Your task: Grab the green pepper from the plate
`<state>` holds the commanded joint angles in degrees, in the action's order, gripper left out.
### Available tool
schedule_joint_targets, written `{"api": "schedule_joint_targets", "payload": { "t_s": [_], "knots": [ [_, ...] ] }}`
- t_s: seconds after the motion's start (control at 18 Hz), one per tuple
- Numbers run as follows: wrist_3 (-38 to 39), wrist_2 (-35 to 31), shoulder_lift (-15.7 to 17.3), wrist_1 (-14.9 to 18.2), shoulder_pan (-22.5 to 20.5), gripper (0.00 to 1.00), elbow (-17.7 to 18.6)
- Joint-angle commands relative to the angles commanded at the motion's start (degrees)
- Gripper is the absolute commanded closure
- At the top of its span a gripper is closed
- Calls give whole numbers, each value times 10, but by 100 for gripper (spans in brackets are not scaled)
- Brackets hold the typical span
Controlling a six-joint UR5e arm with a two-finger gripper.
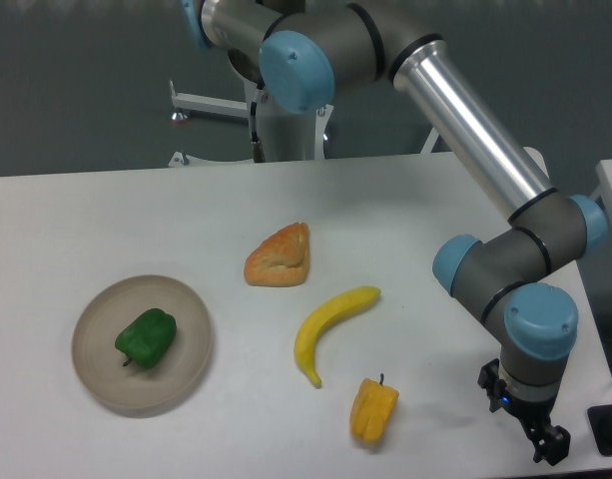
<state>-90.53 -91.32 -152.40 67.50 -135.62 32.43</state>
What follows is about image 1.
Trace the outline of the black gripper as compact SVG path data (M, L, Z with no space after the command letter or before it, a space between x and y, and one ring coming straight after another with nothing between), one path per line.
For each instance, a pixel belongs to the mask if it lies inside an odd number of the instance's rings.
M483 365L477 383L489 400L489 411L505 410L516 418L534 448L533 461L555 466L568 457L571 435L551 424L557 382L534 386L511 376L498 359Z

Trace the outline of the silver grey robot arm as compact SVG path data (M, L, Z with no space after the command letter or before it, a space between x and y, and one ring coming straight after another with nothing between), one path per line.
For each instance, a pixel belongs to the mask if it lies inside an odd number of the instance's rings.
M354 1L311 14L301 1L186 1L194 43L240 53L254 78L286 111L315 112L347 86L387 79L407 94L506 216L490 241L445 243L432 271L499 342L478 384L491 410L521 424L536 461L557 464L569 433L550 420L578 310L545 278L600 245L601 208L564 197L487 111L450 62L441 35L381 1Z

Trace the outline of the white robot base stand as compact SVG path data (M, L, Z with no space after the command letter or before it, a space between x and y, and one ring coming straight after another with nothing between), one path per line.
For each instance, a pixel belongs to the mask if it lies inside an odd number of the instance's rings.
M252 156L243 160L245 164L325 158L325 145L329 143L326 128L333 105L327 104L309 114L293 115L256 83L245 80L244 85L243 102L179 93L171 85L171 119L180 125L199 114L246 122Z

